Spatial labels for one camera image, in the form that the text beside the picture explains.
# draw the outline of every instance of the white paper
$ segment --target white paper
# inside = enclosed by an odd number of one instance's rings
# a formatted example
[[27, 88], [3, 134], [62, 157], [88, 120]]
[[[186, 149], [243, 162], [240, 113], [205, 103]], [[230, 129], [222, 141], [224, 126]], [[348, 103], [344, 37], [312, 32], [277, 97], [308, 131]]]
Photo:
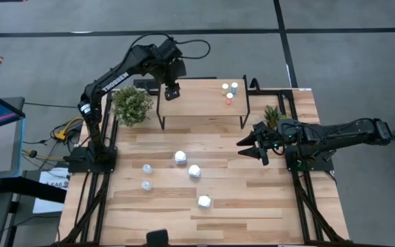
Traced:
[[[67, 175], [68, 168], [53, 168], [49, 172], [41, 172], [39, 182], [67, 190], [69, 184]], [[33, 213], [61, 212], [62, 210], [63, 203], [50, 202], [38, 198], [34, 201]]]

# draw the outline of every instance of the concrete floor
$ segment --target concrete floor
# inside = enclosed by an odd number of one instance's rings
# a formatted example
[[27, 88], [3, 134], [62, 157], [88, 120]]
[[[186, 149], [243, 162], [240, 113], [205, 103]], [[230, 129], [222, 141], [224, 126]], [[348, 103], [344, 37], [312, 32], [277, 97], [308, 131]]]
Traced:
[[[280, 0], [286, 28], [395, 27], [395, 1]], [[0, 33], [278, 28], [270, 0], [29, 0], [0, 3]], [[212, 45], [205, 60], [188, 60], [189, 76], [238, 78], [289, 87], [278, 34], [179, 35]], [[76, 105], [84, 85], [116, 65], [134, 36], [0, 38], [0, 97]], [[289, 34], [299, 87], [313, 89], [323, 124], [379, 117], [395, 128], [395, 33]], [[148, 38], [144, 43], [159, 43]], [[197, 55], [200, 48], [183, 47]], [[26, 106], [25, 140], [77, 115], [75, 109]], [[51, 146], [26, 146], [48, 153]], [[53, 155], [67, 155], [64, 147]], [[360, 145], [333, 158], [350, 237], [395, 246], [395, 143]], [[22, 163], [23, 169], [36, 169]], [[28, 239], [25, 236], [36, 236]], [[22, 226], [15, 246], [45, 245], [56, 224]]]

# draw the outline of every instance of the green plant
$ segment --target green plant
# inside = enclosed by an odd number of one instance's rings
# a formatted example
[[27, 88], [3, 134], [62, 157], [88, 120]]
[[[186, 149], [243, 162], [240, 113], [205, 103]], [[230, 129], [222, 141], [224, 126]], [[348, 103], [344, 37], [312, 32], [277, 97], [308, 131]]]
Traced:
[[114, 114], [128, 127], [148, 118], [146, 112], [154, 103], [146, 91], [127, 86], [114, 94]]
[[286, 115], [279, 113], [276, 106], [275, 108], [272, 108], [272, 106], [265, 107], [265, 119], [269, 128], [277, 128], [278, 120], [285, 118], [287, 118]]

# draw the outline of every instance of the black robotic arm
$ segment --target black robotic arm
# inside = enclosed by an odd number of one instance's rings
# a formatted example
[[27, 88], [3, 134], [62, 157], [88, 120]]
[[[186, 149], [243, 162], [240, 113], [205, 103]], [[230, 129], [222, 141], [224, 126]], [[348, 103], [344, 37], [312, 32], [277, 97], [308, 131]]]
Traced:
[[263, 122], [254, 124], [253, 128], [246, 138], [237, 143], [238, 146], [251, 145], [251, 148], [241, 150], [239, 154], [261, 158], [263, 165], [269, 164], [269, 149], [283, 155], [288, 145], [296, 145], [298, 158], [308, 159], [321, 153], [331, 156], [336, 149], [360, 143], [387, 145], [394, 139], [387, 123], [368, 118], [332, 126], [282, 119], [277, 130], [268, 128]]
[[87, 148], [75, 148], [71, 153], [68, 158], [69, 172], [106, 172], [113, 169], [115, 151], [113, 147], [107, 148], [104, 145], [100, 135], [101, 99], [130, 76], [149, 73], [157, 82], [166, 85], [167, 100], [180, 96], [180, 87], [175, 81], [178, 77], [186, 75], [186, 71], [181, 60], [182, 52], [176, 44], [177, 42], [168, 36], [159, 47], [132, 46], [116, 67], [86, 85], [77, 107], [86, 122], [91, 140]]

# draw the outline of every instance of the wooden tabletop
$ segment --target wooden tabletop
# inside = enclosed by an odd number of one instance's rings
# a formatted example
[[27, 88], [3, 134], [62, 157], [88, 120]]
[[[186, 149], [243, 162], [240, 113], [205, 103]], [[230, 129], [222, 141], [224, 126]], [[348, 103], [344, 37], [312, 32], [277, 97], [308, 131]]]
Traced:
[[[299, 120], [319, 123], [312, 92], [294, 89], [294, 97]], [[243, 130], [232, 117], [172, 117], [161, 130], [155, 109], [148, 113], [151, 120], [133, 128], [120, 126], [119, 157], [110, 180], [100, 244], [142, 244], [147, 232], [162, 228], [169, 231], [171, 244], [301, 244], [294, 187], [284, 156], [268, 152], [270, 164], [262, 166], [237, 154], [243, 147], [235, 143], [249, 134], [252, 124], [263, 120], [264, 107], [275, 106], [278, 100], [251, 96], [250, 104], [250, 119]], [[175, 164], [177, 150], [187, 153], [186, 167]], [[143, 173], [144, 164], [154, 168], [151, 175]], [[193, 164], [201, 167], [201, 179], [189, 178], [187, 167]], [[318, 209], [339, 235], [348, 238], [335, 183], [324, 172], [311, 176]], [[73, 228], [84, 177], [71, 177], [60, 220], [62, 237]], [[141, 188], [144, 180], [153, 184], [151, 191]], [[198, 207], [203, 195], [213, 200], [211, 208]], [[87, 197], [88, 185], [81, 212]], [[315, 239], [307, 208], [306, 212]], [[93, 238], [97, 214], [93, 215], [88, 239]]]
[[[244, 116], [247, 114], [245, 81], [243, 79], [217, 80], [177, 80], [181, 96], [167, 101], [164, 97], [165, 87], [161, 87], [159, 114], [170, 116]], [[239, 86], [231, 105], [225, 103], [222, 84], [230, 87], [233, 82]]]

